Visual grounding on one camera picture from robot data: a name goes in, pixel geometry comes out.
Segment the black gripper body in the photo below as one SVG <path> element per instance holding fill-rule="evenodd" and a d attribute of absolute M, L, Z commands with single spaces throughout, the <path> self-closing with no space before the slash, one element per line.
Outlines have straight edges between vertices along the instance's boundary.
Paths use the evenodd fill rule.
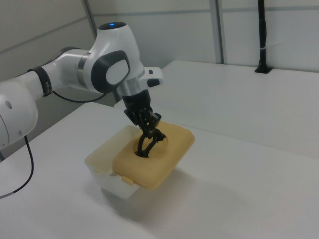
<path fill-rule="evenodd" d="M 132 96 L 123 96 L 123 101 L 126 109 L 124 113 L 133 122 L 133 124 L 138 124 L 137 113 L 139 110 L 149 110 L 152 112 L 151 108 L 151 98 L 148 90 L 143 90 L 138 94 Z"/>

